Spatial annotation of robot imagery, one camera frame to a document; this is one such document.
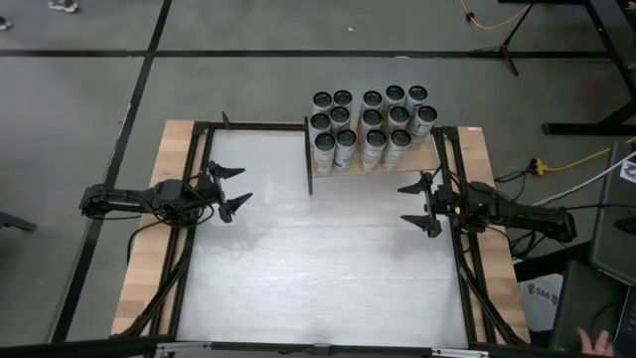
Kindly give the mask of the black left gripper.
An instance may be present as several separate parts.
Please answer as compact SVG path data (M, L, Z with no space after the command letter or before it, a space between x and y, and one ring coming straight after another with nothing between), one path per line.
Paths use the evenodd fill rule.
M252 197L246 193L227 199L221 181L240 175L244 168L227 168L214 160L208 163L209 174L199 174L198 187L187 182L169 179L158 184L158 220L161 223L202 223L205 209L219 206L218 214L225 223L232 221L234 214Z

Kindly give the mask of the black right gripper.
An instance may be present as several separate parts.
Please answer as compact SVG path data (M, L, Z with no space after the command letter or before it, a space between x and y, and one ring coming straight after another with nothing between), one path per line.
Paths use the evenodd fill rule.
M421 192L429 192L430 188L431 173L421 172L416 183L397 190L400 193L418 195ZM442 184L432 193L431 206L436 213L448 216L454 226L467 233L477 234L486 230L487 205L473 189L459 194L450 184ZM440 222L430 215L401 215L400 218L421 228L430 238L440 234Z

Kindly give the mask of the white Celsius Peach Vibe can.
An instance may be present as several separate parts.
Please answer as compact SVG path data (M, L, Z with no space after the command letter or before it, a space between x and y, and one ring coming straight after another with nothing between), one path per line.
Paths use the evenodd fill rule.
M381 111L383 108L383 95L376 90L368 90L362 96L361 113L366 110Z
M387 140L387 136L379 129L372 129L366 134L361 153L361 165L364 172L371 172L377 167Z

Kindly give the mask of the white Celsius Arctic Vibe can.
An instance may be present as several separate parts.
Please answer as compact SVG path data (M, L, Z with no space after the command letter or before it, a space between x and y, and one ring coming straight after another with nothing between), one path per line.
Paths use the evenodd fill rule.
M351 167L356 149L357 134L352 129L340 130L336 135L336 150L334 166L340 171L347 171Z
M335 107L342 106L349 112L351 112L353 106L353 96L348 90L338 89L333 93L333 103Z
M428 91L423 86L412 86L406 93L405 105L408 107L422 106L428 97Z
M350 125L350 112L343 106L334 106L329 112L331 131L339 132Z
M410 150L416 150L421 147L436 120L437 111L432 106L423 105L417 110L407 128L411 137Z

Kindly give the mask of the white Celsius beverage can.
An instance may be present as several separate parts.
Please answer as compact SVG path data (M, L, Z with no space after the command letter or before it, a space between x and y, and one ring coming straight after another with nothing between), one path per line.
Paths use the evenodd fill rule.
M396 106L403 106L405 102L405 91L398 85L388 86L385 90L385 107L391 110Z
M388 112L387 131L406 129L410 120L410 114L403 106L394 106Z

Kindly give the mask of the Celsius can with red band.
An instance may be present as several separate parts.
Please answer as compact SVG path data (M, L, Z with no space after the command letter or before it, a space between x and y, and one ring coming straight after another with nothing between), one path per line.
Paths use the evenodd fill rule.
M376 109L366 109L358 123L358 137L364 139L370 130L377 130L382 127L383 116Z

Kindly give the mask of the wooden tray board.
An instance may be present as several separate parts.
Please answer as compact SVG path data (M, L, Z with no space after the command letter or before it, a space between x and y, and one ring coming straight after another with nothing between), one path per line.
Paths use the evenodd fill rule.
M304 133L303 156L306 162L307 186L308 193L310 195L313 194L313 180L315 178L387 174L387 171L383 168L382 164L379 164L372 172L364 172L361 167L361 157L358 152L354 152L353 163L349 170L339 171L332 169L328 175L317 174L313 167L314 161L311 152L308 124L309 118L305 116L304 122L301 124L301 129ZM439 165L439 155L435 148L435 142L432 135L429 134L418 149L407 150L405 152L398 168L395 170L395 173L434 171Z

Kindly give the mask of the white glossy table sheet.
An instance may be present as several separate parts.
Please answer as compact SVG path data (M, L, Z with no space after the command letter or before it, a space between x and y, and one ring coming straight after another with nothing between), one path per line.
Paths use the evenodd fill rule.
M450 233L407 221L416 173L309 179L300 132L218 130L211 159L246 201L196 230L180 339L466 346Z

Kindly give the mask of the white cardboard box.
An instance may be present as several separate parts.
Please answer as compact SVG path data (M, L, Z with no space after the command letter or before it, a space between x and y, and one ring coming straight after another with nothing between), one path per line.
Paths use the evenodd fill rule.
M530 330L553 329L562 281L561 274L553 273L519 283L522 305Z

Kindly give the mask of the black tripod stand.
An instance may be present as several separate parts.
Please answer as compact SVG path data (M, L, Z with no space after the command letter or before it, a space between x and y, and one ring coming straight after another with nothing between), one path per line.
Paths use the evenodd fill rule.
M490 48L481 48L477 50L470 51L468 53L469 58L475 59L498 59L503 62L503 64L508 68L508 70L512 73L514 77L519 75L519 71L513 61L511 53L509 51L510 44L512 39L517 34L521 25L524 23L529 13L532 11L534 5L527 5L518 15L515 15L508 21L502 23L502 26L507 25L511 22L515 22L515 26L510 31L508 36L503 40L503 42L499 46L490 47Z

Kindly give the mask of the dark grey chair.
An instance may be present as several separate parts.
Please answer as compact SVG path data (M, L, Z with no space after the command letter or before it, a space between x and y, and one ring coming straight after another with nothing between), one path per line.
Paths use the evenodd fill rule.
M549 347L581 350L578 329L594 342L602 331L613 341L622 314L628 286L580 262L569 262L556 309Z

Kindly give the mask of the grey chair base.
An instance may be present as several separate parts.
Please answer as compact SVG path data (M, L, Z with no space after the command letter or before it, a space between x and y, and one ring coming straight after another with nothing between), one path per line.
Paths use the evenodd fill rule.
M33 233L37 225L19 217L0 211L0 229L15 228L23 232Z

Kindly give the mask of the person's hand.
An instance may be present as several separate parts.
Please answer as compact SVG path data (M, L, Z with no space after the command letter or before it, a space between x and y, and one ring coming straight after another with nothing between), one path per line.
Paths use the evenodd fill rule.
M607 357L614 356L614 349L608 331L602 330L594 342L591 341L590 336L585 330L577 328L576 332L580 338L581 352L583 354Z

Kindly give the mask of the person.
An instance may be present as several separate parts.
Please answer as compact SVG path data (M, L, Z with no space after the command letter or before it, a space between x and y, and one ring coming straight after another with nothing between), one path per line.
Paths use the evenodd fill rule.
M63 11L66 13L76 13L80 10L80 5L75 0L46 0L51 10ZM0 16L0 32L9 30L13 24L5 17Z

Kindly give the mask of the black desk frame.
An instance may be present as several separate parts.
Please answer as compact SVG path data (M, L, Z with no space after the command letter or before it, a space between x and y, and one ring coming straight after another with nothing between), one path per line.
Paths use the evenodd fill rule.
M605 49L605 55L609 57L618 71L621 80L627 87L630 99L614 112L594 123L558 123L545 122L542 124L542 132L546 135L597 135L619 136L636 135L636 124L627 124L627 121L636 117L636 83L632 80L625 61L619 54L616 46L600 16L594 9L591 0L498 0L500 3L529 4L528 10L536 4L542 5L573 5L583 6L589 16L595 31Z

